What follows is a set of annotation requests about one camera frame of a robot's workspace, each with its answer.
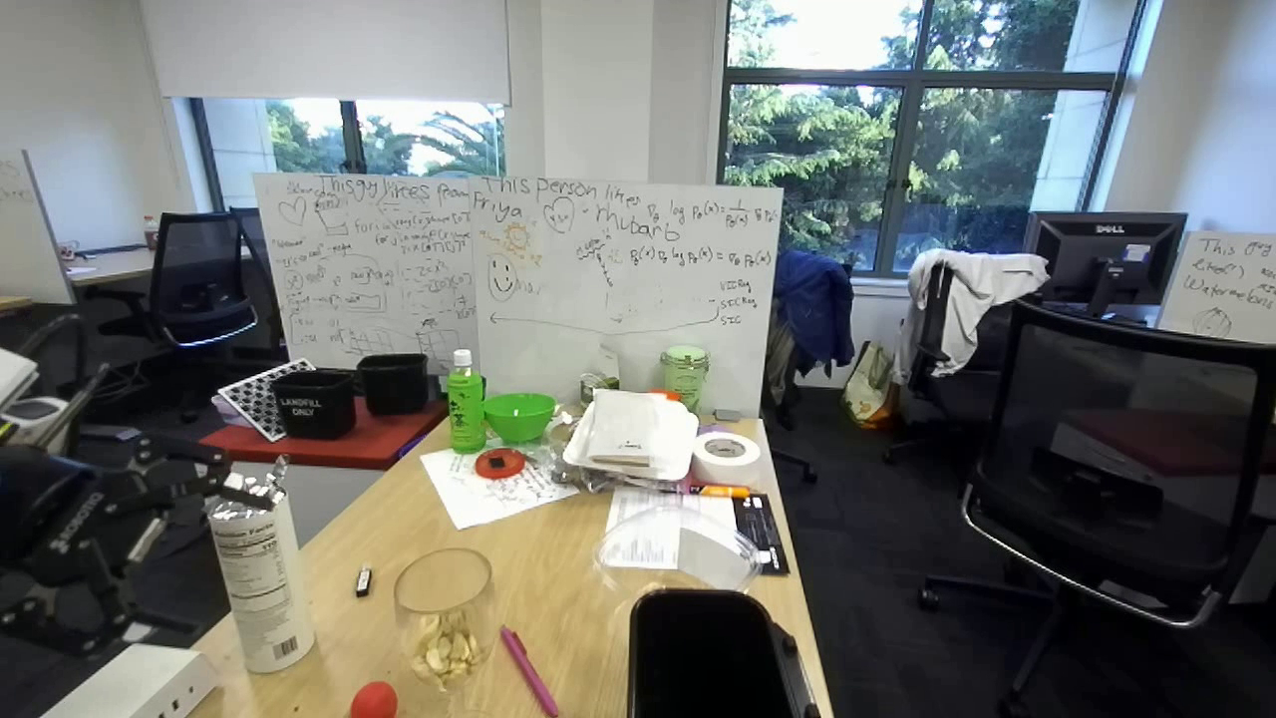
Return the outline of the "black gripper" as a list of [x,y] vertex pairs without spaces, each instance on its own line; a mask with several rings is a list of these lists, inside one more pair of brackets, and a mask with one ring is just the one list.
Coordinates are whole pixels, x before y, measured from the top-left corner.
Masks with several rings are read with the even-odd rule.
[[130,571],[162,538],[183,497],[210,497],[228,458],[196,444],[139,437],[124,465],[0,446],[0,566],[29,586],[0,600],[0,635],[90,654],[130,626],[192,639],[196,626],[139,611]]

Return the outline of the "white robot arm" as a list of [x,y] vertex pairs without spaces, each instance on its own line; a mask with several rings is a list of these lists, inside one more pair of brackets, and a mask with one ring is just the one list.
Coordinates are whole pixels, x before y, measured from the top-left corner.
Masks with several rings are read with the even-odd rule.
[[97,385],[73,397],[15,397],[0,437],[0,628],[18,640],[90,654],[130,626],[192,639],[180,612],[134,600],[130,574],[171,513],[210,497],[228,458],[183,437],[139,433],[124,462],[58,450]]

